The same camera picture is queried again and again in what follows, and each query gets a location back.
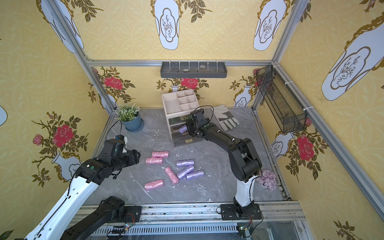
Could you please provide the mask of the beige drawer organizer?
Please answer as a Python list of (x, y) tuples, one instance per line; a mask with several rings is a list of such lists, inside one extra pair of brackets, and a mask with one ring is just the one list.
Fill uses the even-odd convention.
[(186, 126), (190, 113), (199, 106), (194, 90), (163, 94), (162, 102), (174, 147), (193, 143), (194, 138), (187, 131), (180, 133), (179, 129)]

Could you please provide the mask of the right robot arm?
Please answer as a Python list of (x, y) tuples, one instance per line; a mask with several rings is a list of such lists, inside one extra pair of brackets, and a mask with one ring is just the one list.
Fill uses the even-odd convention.
[(234, 205), (239, 214), (251, 211), (254, 182), (262, 171), (262, 162), (253, 142), (248, 138), (233, 137), (206, 120), (202, 124), (188, 120), (186, 126), (192, 137), (215, 143), (228, 153), (231, 170), (237, 179)]

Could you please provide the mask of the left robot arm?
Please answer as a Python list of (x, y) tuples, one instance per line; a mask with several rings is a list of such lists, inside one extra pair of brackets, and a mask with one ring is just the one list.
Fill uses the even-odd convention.
[(76, 171), (68, 189), (25, 237), (26, 240), (59, 240), (88, 197), (113, 172), (139, 163), (141, 154), (129, 150), (118, 155), (102, 155), (85, 161)]

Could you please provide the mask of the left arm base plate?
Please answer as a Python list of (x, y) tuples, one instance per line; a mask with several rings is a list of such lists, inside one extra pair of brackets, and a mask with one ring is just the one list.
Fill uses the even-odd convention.
[(122, 221), (125, 223), (139, 223), (142, 214), (142, 206), (125, 206)]

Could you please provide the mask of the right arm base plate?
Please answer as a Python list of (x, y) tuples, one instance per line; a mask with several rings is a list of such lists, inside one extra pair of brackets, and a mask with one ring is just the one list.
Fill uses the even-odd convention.
[(222, 220), (261, 220), (262, 213), (258, 204), (251, 203), (246, 207), (235, 204), (220, 205)]

